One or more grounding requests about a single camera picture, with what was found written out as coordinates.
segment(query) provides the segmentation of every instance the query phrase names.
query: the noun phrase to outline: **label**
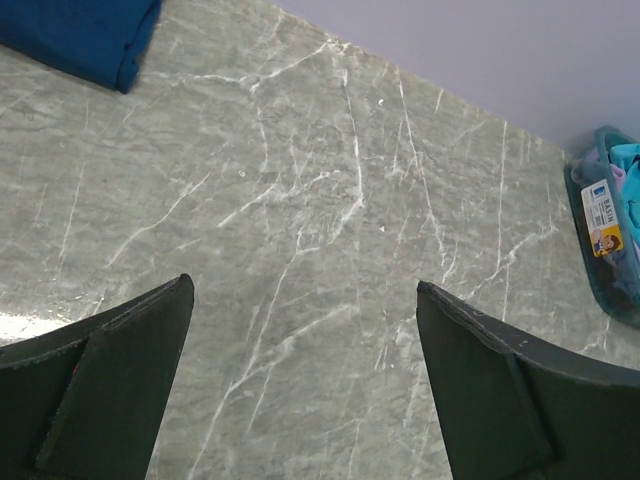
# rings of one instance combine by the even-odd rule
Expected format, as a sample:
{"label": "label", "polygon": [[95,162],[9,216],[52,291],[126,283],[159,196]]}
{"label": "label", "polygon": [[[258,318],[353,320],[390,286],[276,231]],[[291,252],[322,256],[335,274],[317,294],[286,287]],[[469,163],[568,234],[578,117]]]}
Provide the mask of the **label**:
{"label": "label", "polygon": [[622,250],[622,232],[606,180],[582,190],[582,206],[593,254],[602,257]]}

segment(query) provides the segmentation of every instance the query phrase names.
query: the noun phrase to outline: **gray wall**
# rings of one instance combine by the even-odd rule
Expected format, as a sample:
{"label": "gray wall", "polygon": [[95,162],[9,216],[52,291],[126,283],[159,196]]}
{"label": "gray wall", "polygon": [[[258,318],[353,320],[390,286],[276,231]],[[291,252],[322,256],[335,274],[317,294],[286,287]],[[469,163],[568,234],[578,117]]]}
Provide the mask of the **gray wall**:
{"label": "gray wall", "polygon": [[574,152],[640,140],[638,0],[274,1]]}

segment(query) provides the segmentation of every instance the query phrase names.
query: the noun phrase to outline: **countertop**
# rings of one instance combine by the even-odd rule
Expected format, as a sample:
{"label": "countertop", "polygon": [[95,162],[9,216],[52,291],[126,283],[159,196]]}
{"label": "countertop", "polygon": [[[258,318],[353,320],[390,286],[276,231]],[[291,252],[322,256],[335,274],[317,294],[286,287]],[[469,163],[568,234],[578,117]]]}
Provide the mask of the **countertop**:
{"label": "countertop", "polygon": [[448,479],[418,279],[639,367],[589,285],[563,152],[258,0],[169,0],[123,96],[0,49],[0,332],[182,272],[149,479]]}

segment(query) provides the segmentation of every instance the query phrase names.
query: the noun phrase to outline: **translucent blue bin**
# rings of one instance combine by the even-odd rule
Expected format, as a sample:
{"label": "translucent blue bin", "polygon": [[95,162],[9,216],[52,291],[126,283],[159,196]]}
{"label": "translucent blue bin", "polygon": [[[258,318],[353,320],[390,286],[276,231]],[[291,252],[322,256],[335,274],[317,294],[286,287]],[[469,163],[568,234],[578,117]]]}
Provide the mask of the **translucent blue bin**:
{"label": "translucent blue bin", "polygon": [[[638,142],[613,127],[600,128],[594,136],[594,149],[582,159],[567,165],[564,171],[582,258],[591,290],[602,309],[612,318],[640,328],[640,260],[609,162],[612,147]],[[582,190],[602,180],[606,180],[611,193],[624,245],[621,251],[615,253],[615,264],[612,264],[613,256],[605,260],[593,254],[582,203]]]}

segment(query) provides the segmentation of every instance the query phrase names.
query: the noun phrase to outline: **marble surface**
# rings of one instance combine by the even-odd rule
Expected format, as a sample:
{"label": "marble surface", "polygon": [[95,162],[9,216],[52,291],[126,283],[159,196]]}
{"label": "marble surface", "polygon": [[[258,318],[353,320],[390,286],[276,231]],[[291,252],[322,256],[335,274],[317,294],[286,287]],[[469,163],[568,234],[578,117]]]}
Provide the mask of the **marble surface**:
{"label": "marble surface", "polygon": [[262,1],[167,1],[127,96],[0,49],[0,145],[4,343],[194,278],[149,479],[451,478],[418,279],[640,366],[559,149]]}

